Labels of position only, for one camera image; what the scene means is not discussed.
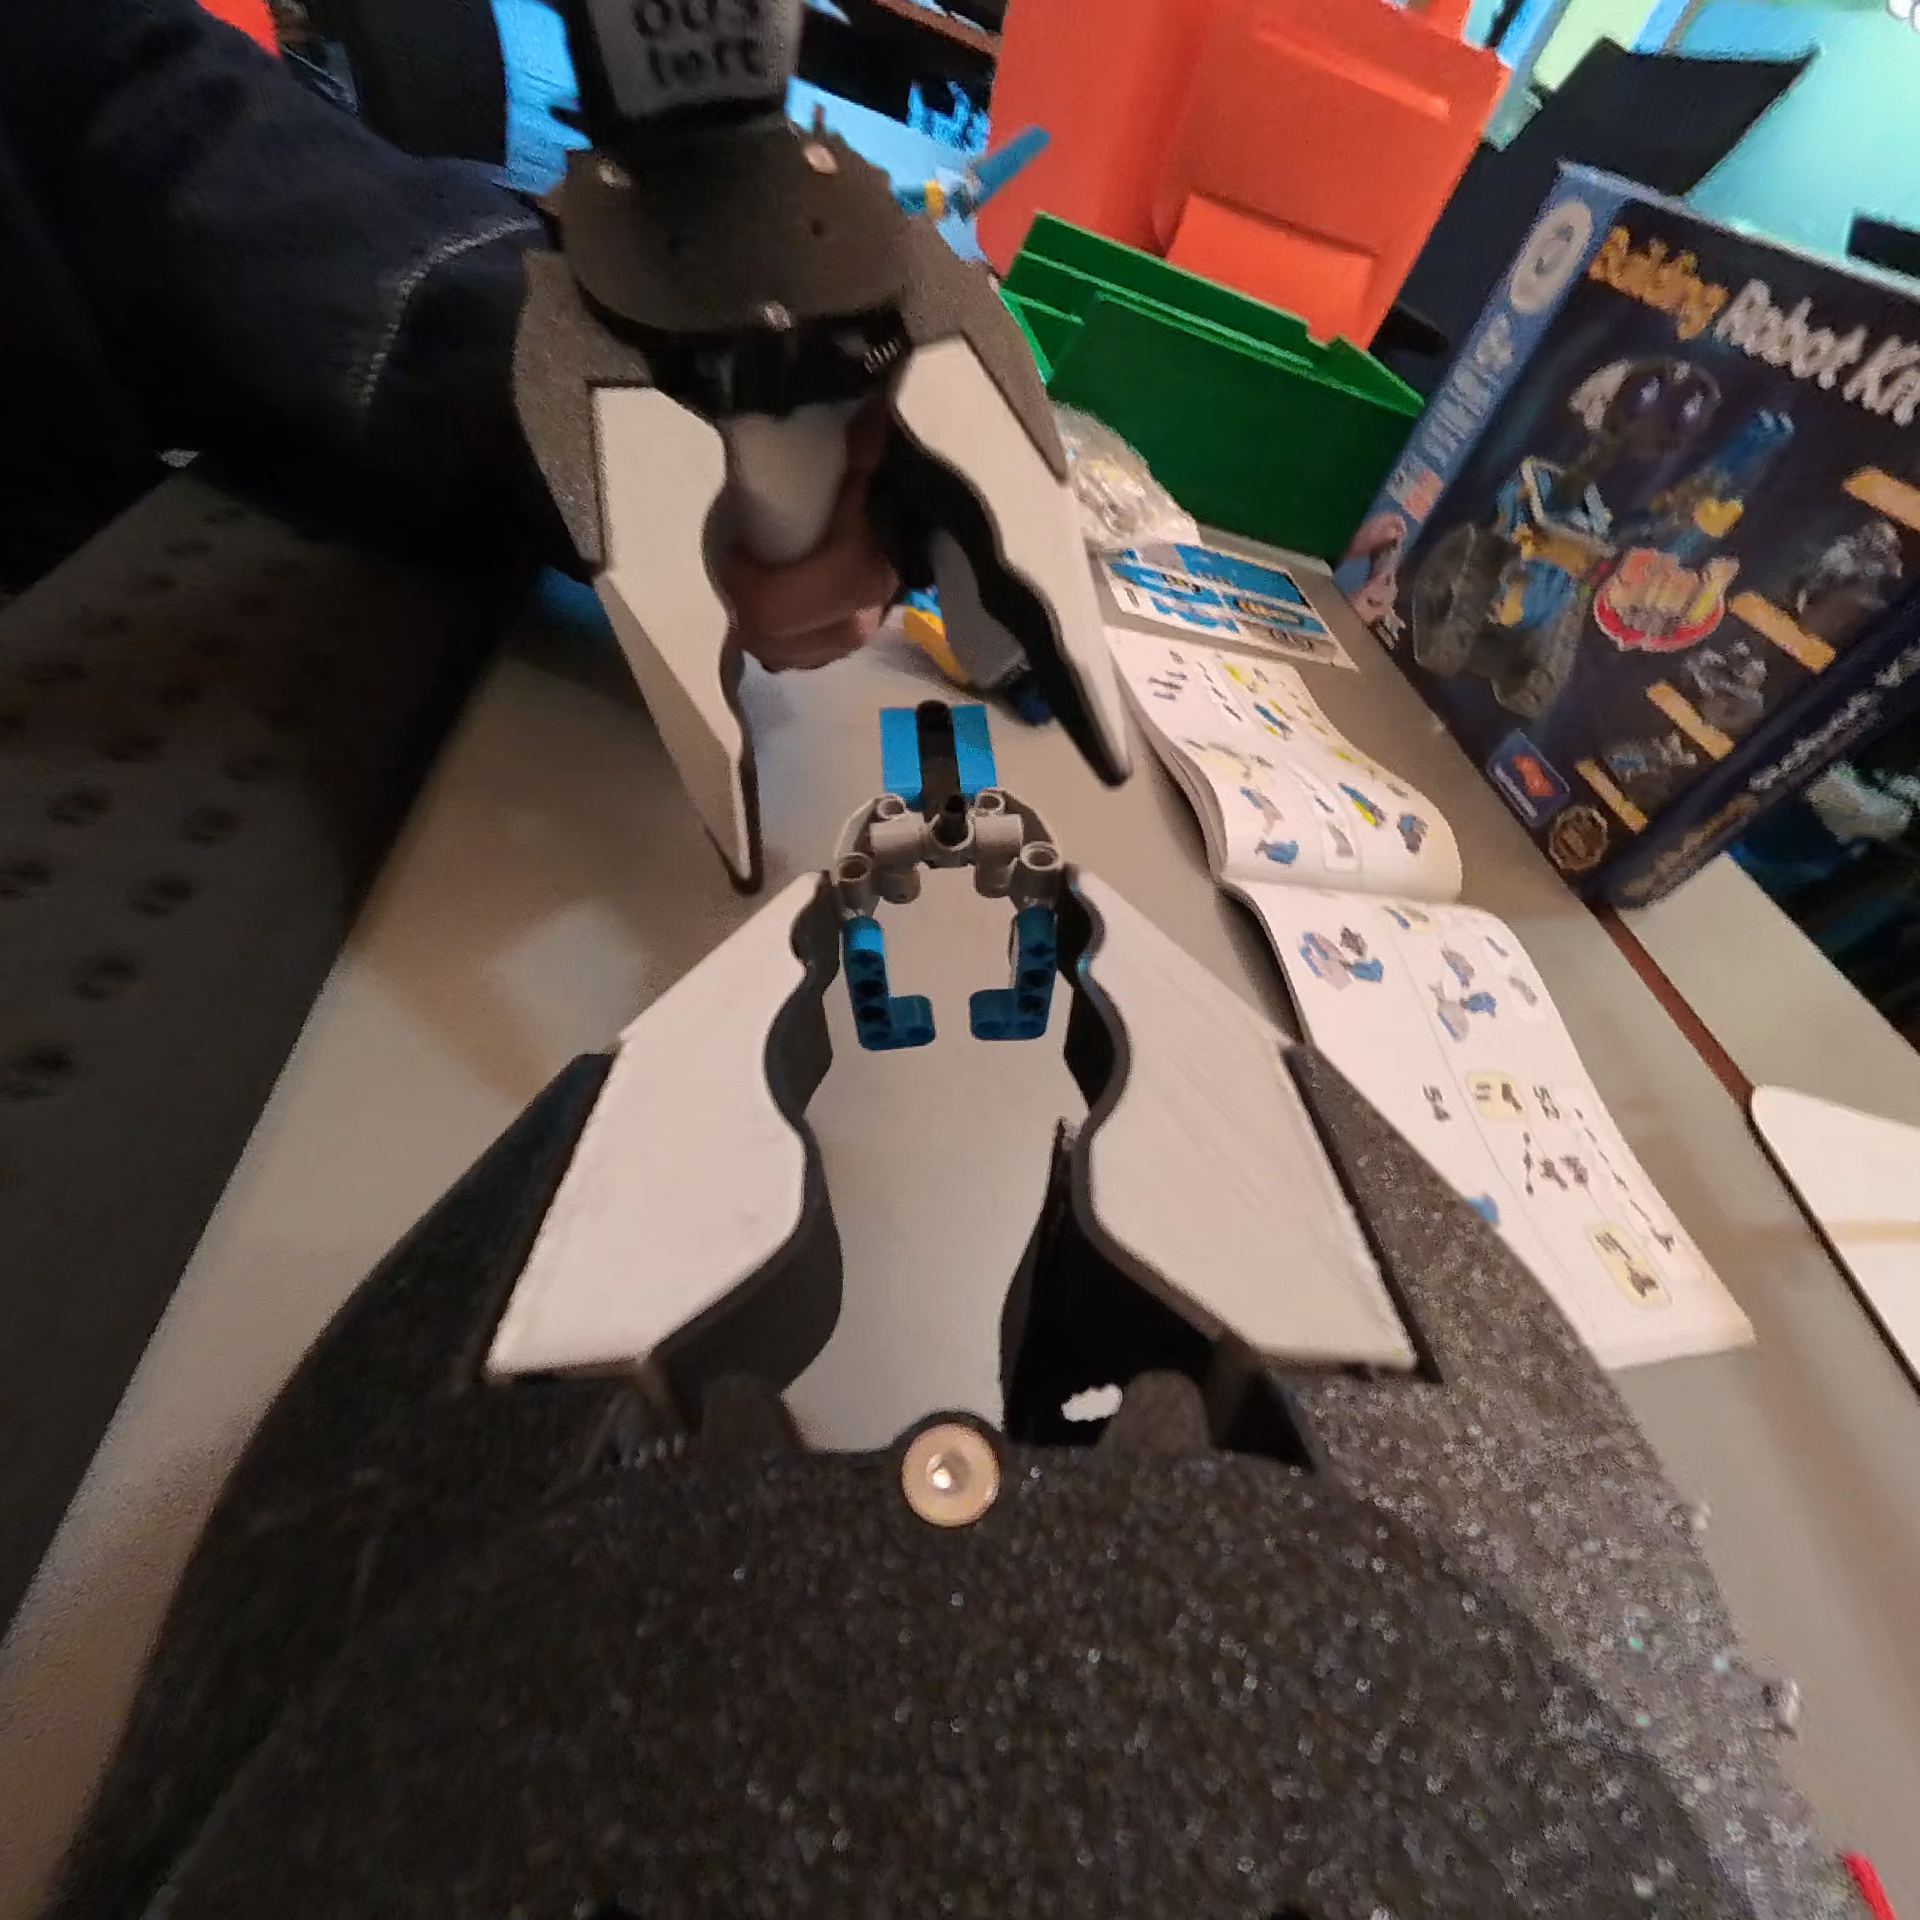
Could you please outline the blue tracked toy robot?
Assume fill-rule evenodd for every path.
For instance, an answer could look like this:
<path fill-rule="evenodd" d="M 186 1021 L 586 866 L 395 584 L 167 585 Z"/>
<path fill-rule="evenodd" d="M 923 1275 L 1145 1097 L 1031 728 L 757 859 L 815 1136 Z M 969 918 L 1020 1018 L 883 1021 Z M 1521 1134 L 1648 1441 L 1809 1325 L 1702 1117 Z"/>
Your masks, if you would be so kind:
<path fill-rule="evenodd" d="M 893 184 L 891 198 L 909 217 L 934 223 L 969 223 L 1007 184 L 1044 156 L 1050 145 L 1046 127 L 1031 126 L 997 149 L 969 156 L 958 169 L 937 171 L 919 182 Z"/>

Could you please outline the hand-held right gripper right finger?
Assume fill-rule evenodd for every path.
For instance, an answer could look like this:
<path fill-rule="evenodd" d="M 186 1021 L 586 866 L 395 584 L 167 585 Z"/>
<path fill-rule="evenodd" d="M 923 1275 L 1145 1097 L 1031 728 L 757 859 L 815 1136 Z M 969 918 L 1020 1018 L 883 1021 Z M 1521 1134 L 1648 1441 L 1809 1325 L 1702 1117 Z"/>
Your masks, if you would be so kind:
<path fill-rule="evenodd" d="M 1007 1285 L 1001 1376 L 1411 1373 L 1280 1027 L 1082 866 L 1057 952 L 1082 1112 Z"/>

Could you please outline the grey panel brick assembly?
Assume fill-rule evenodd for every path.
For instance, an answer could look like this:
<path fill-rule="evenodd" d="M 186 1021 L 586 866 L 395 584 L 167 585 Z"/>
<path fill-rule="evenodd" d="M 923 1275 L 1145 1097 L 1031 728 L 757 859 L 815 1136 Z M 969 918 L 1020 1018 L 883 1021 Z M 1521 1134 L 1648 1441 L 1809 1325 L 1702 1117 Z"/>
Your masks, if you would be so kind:
<path fill-rule="evenodd" d="M 879 910 L 922 898 L 931 824 L 893 789 L 874 796 L 842 829 L 827 866 L 840 926 L 840 959 L 858 1044 L 872 1052 L 913 1050 L 936 1039 L 925 995 L 900 995 Z"/>

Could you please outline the blue sticker sheet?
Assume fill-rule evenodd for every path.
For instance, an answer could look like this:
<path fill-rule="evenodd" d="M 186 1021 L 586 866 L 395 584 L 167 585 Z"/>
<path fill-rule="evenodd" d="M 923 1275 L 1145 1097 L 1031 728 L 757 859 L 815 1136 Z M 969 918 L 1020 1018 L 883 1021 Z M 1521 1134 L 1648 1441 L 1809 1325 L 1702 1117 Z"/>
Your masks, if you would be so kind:
<path fill-rule="evenodd" d="M 1284 565 L 1175 539 L 1103 550 L 1095 569 L 1119 616 L 1166 634 L 1265 659 L 1355 666 Z"/>

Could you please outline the blue yellow black brick assembly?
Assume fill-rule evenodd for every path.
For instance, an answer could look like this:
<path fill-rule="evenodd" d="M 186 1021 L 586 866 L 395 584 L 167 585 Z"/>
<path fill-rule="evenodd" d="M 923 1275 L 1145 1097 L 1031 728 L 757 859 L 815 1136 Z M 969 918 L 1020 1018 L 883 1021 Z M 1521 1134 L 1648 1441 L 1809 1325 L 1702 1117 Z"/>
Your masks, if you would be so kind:
<path fill-rule="evenodd" d="M 934 588 L 904 591 L 898 604 L 900 632 L 911 648 L 956 689 L 997 704 L 1021 724 L 1042 728 L 1053 719 L 1044 687 L 1031 666 L 1016 656 L 1013 663 L 976 671 L 962 663 L 947 638 L 947 621 Z"/>

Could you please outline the large clear plastic bag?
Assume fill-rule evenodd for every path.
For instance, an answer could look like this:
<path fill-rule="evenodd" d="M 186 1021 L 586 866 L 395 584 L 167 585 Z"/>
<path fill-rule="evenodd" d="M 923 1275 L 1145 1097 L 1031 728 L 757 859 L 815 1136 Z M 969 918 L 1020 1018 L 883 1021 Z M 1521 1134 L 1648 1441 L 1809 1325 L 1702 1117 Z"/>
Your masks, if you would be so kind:
<path fill-rule="evenodd" d="M 1198 521 L 1125 437 L 1074 406 L 1053 404 L 1051 414 L 1067 459 L 1077 529 L 1091 553 L 1198 541 Z"/>

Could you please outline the green plastic bin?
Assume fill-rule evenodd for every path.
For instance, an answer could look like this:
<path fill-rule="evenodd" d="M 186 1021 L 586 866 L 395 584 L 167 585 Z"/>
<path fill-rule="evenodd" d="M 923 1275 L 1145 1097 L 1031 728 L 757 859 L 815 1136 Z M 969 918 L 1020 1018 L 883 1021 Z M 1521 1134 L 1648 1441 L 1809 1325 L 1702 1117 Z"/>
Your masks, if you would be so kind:
<path fill-rule="evenodd" d="M 1198 521 L 1335 563 L 1423 399 L 1345 340 L 1047 212 L 999 279 L 1050 399 Z"/>

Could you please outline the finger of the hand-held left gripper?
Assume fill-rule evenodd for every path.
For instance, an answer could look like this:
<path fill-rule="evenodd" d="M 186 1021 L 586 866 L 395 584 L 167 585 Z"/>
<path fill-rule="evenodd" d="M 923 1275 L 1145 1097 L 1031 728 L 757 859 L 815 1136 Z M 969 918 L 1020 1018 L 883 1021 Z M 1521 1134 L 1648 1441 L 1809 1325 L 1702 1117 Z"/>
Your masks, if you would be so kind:
<path fill-rule="evenodd" d="M 891 510 L 954 656 L 982 677 L 1020 662 L 1090 771 L 1110 787 L 1129 780 L 1071 487 L 968 342 L 913 348 L 891 379 Z"/>
<path fill-rule="evenodd" d="M 710 533 L 728 494 L 715 425 L 642 386 L 592 391 L 603 563 L 593 588 L 688 801 L 732 881 L 760 891 L 756 751 L 742 649 Z"/>

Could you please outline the instruction booklet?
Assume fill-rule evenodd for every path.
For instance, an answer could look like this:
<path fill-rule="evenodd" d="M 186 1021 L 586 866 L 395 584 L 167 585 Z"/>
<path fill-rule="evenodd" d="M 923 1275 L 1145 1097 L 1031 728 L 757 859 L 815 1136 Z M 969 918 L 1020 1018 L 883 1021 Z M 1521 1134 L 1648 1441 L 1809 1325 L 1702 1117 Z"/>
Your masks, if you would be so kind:
<path fill-rule="evenodd" d="M 1114 625 L 1107 645 L 1305 1041 L 1498 1231 L 1593 1358 L 1626 1369 L 1752 1345 L 1521 939 L 1461 899 L 1441 809 L 1337 732 L 1284 662 Z"/>

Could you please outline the person's left forearm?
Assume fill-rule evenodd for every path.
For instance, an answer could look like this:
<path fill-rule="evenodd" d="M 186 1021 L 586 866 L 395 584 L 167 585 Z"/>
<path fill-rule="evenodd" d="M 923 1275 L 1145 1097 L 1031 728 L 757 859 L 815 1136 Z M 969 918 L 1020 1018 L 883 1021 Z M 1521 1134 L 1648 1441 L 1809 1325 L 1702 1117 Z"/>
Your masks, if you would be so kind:
<path fill-rule="evenodd" d="M 198 4 L 3 4 L 3 595 L 187 454 L 406 551 L 568 563 L 516 414 L 530 203 Z"/>

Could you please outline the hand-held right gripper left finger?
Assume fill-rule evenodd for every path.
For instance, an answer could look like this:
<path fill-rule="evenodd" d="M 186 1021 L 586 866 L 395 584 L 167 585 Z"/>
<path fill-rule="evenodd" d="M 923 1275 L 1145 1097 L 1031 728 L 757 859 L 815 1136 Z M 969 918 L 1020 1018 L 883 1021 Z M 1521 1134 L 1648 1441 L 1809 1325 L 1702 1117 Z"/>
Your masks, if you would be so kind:
<path fill-rule="evenodd" d="M 619 1032 L 487 1379 L 794 1383 L 820 1358 L 843 1249 L 807 1107 L 840 948 L 827 875 L 803 874 Z"/>

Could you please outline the orange felt bag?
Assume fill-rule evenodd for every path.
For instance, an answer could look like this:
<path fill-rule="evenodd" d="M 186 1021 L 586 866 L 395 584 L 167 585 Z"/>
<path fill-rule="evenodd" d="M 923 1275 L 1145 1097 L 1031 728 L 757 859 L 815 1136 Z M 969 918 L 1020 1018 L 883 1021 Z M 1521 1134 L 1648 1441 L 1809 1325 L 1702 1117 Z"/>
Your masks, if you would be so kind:
<path fill-rule="evenodd" d="M 987 116 L 1046 149 L 976 217 L 1046 214 L 1375 342 L 1512 71 L 1468 2 L 1013 2 Z"/>

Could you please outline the grey blue brick assembly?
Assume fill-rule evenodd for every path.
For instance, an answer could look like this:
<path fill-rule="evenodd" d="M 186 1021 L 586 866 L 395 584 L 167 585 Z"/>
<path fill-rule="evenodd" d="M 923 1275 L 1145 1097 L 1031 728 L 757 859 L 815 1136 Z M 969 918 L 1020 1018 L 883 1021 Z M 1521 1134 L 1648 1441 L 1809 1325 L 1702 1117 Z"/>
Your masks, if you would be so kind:
<path fill-rule="evenodd" d="M 977 898 L 1009 910 L 1007 974 L 971 991 L 968 1018 L 982 1044 L 1029 1044 L 1046 1035 L 1060 974 L 1060 899 L 1067 859 L 1036 808 L 1005 786 L 986 783 L 937 828 L 964 834 L 949 846 Z"/>

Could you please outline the black office chair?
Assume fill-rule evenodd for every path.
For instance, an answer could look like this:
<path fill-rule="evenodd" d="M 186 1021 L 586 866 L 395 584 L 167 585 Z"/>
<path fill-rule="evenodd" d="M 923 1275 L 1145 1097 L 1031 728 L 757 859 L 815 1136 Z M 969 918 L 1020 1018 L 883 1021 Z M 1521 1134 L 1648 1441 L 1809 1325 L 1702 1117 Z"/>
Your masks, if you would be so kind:
<path fill-rule="evenodd" d="M 1531 227 L 1560 164 L 1683 198 L 1815 59 L 1630 52 L 1596 41 L 1506 143 L 1480 143 L 1382 319 L 1371 354 L 1427 395 Z"/>

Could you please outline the grey desk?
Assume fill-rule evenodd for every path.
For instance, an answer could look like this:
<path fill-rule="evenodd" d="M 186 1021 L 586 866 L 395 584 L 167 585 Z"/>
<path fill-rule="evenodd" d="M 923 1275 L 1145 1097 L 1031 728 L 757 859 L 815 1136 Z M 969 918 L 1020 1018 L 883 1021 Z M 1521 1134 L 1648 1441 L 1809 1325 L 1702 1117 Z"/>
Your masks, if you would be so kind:
<path fill-rule="evenodd" d="M 1825 1834 L 1916 1915 L 1916 1389 L 1745 1117 L 1745 1079 L 1916 1121 L 1916 1060 L 1740 869 L 1622 941 L 1560 883 L 1342 606 L 1335 728 L 1437 801 L 1464 898 L 1521 938 L 1626 1139 L 1756 1344 L 1620 1373 L 1740 1642 L 1795 1681 L 1781 1762 Z M 612 1039 L 761 895 L 732 890 L 587 594 L 503 641 L 324 983 L 3 1645 L 3 1915 L 34 1915 L 243 1441 L 380 1256 L 580 1052 Z M 812 1124 L 845 1260 L 790 1391 L 870 1447 L 999 1410 L 997 1308 L 1082 1103 L 1062 1030 L 983 1045 L 966 995 L 999 910 L 931 875 L 890 965 L 937 1041 L 866 1055 L 836 1000 Z"/>

